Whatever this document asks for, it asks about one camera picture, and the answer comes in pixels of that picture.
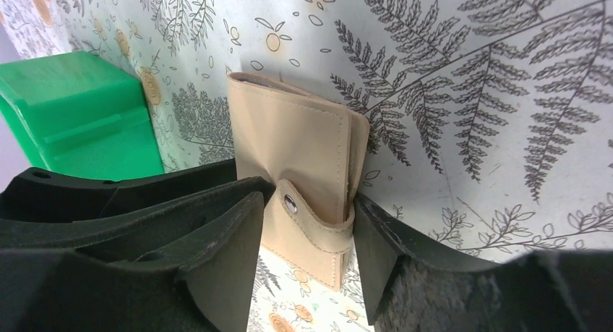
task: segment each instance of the fern leaf illustration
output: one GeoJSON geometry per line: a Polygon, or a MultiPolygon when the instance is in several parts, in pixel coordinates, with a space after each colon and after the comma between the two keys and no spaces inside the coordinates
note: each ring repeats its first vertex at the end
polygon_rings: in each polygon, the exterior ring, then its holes
{"type": "Polygon", "coordinates": [[[396,104],[392,101],[383,101],[380,106],[373,108],[369,115],[370,136],[367,149],[370,153],[377,153],[379,142],[386,145],[397,160],[410,166],[406,157],[406,127],[400,123],[405,114],[395,110],[396,104]]]}
{"type": "Polygon", "coordinates": [[[435,77],[427,82],[418,80],[398,96],[398,108],[404,108],[407,115],[413,116],[421,136],[421,146],[426,150],[430,164],[441,174],[443,174],[439,155],[441,147],[437,141],[441,139],[441,127],[448,123],[444,118],[450,114],[450,111],[434,105],[452,100],[447,93],[438,92],[439,89],[452,83],[446,77],[435,77]]]}
{"type": "Polygon", "coordinates": [[[601,17],[602,11],[595,7],[587,7],[572,12],[568,16],[543,26],[541,32],[535,35],[523,50],[526,53],[532,52],[543,43],[550,41],[558,35],[572,32],[578,27],[587,27],[600,22],[601,17]]]}
{"type": "MultiPolygon", "coordinates": [[[[609,139],[609,148],[613,149],[613,140],[609,139]]],[[[609,168],[613,169],[613,163],[609,164],[609,168]]]]}
{"type": "Polygon", "coordinates": [[[281,286],[279,285],[278,276],[273,274],[270,269],[264,263],[264,260],[258,255],[257,256],[257,264],[255,267],[255,278],[253,281],[253,291],[257,292],[260,288],[265,287],[270,294],[274,297],[275,293],[273,292],[273,285],[281,290],[281,286]]]}
{"type": "Polygon", "coordinates": [[[450,63],[468,35],[468,27],[455,29],[460,19],[439,19],[438,0],[422,11],[421,1],[364,0],[371,12],[385,24],[385,30],[399,43],[396,50],[405,54],[399,61],[406,72],[426,74],[450,63]]]}
{"type": "Polygon", "coordinates": [[[351,31],[340,20],[335,21],[335,24],[338,39],[344,44],[345,52],[350,55],[349,61],[361,72],[360,78],[364,81],[366,92],[378,98],[392,95],[395,92],[395,87],[386,78],[390,74],[396,56],[385,59],[385,47],[383,47],[371,60],[372,48],[370,44],[366,43],[365,46],[362,46],[359,38],[354,40],[351,31]]]}
{"type": "Polygon", "coordinates": [[[466,0],[458,10],[471,12],[468,18],[479,24],[477,35],[495,36],[518,32],[535,22],[543,22],[541,10],[556,0],[466,0]]]}
{"type": "Polygon", "coordinates": [[[461,84],[452,87],[462,92],[454,101],[464,104],[464,107],[455,112],[463,118],[454,122],[460,131],[455,136],[461,141],[457,143],[460,148],[462,163],[471,178],[480,182],[479,177],[483,158],[487,156],[485,149],[492,144],[489,138],[498,135],[495,127],[508,124],[497,113],[511,114],[517,111],[513,106],[494,97],[491,89],[509,95],[526,95],[528,91],[514,82],[530,78],[530,75],[511,64],[504,63],[502,57],[511,59],[523,58],[525,55],[516,47],[505,43],[494,43],[477,51],[473,56],[457,68],[452,74],[456,77],[466,77],[461,84]]]}
{"type": "Polygon", "coordinates": [[[537,51],[531,64],[546,64],[550,59],[560,59],[567,54],[579,53],[579,58],[568,58],[547,65],[536,73],[534,79],[544,84],[536,90],[547,95],[534,100],[545,111],[532,115],[535,124],[529,129],[535,135],[528,138],[524,149],[526,158],[526,186],[532,198],[538,202],[547,174],[559,157],[567,153],[573,138],[587,132],[587,125],[600,121],[600,116],[587,110],[590,103],[611,104],[613,96],[602,90],[613,80],[611,63],[613,56],[607,52],[605,35],[611,35],[606,23],[613,18],[605,17],[605,3],[592,6],[558,19],[542,28],[528,43],[524,51],[537,51]]]}
{"type": "Polygon", "coordinates": [[[339,90],[340,95],[343,96],[344,101],[347,102],[348,108],[360,114],[365,114],[368,111],[368,102],[370,100],[368,92],[362,95],[361,88],[355,88],[354,83],[347,83],[342,77],[337,75],[330,75],[330,79],[335,88],[339,90]]]}

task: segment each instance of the floral pattern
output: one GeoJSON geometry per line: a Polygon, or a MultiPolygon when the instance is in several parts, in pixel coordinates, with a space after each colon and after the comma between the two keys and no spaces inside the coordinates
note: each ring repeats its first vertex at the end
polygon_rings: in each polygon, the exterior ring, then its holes
{"type": "MultiPolygon", "coordinates": [[[[0,0],[25,59],[142,81],[166,171],[232,157],[226,74],[371,124],[360,191],[473,256],[613,247],[613,0],[0,0]]],[[[260,250],[248,331],[372,331],[352,254],[331,292],[260,250]]]]}

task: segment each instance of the green plastic bin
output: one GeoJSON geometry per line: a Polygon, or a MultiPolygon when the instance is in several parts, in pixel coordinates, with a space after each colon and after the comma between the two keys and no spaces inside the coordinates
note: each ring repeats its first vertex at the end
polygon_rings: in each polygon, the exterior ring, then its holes
{"type": "Polygon", "coordinates": [[[140,81],[87,52],[0,64],[0,113],[32,166],[103,180],[164,172],[140,81]]]}

